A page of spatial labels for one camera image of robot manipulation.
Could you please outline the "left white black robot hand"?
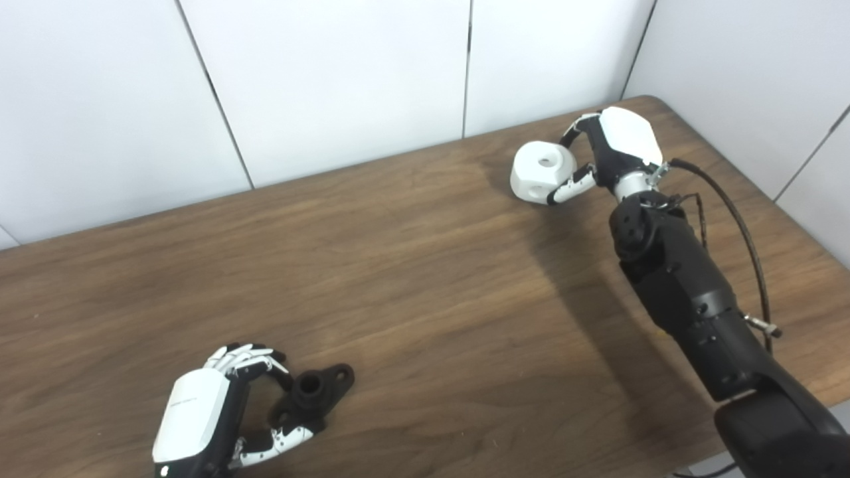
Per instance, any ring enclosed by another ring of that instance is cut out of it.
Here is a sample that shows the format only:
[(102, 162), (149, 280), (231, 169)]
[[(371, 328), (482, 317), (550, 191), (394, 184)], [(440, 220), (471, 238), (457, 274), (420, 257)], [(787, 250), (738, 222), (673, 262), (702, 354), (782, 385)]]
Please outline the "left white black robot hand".
[(286, 392), (294, 378), (280, 351), (261, 344), (222, 346), (172, 388), (152, 449), (155, 477), (233, 477), (275, 459), (325, 429), (322, 420), (240, 435), (250, 384), (268, 375)]

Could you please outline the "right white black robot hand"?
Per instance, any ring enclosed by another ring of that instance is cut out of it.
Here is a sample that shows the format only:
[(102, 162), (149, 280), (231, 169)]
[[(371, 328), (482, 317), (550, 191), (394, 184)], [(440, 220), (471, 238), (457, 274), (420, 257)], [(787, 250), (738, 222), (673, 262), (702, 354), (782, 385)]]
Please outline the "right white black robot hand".
[(647, 119), (620, 107), (586, 113), (568, 127), (558, 144), (568, 149), (580, 134), (588, 139), (593, 160), (552, 190), (546, 203), (567, 202), (592, 187), (607, 189), (618, 202), (657, 190), (670, 167), (663, 160)]

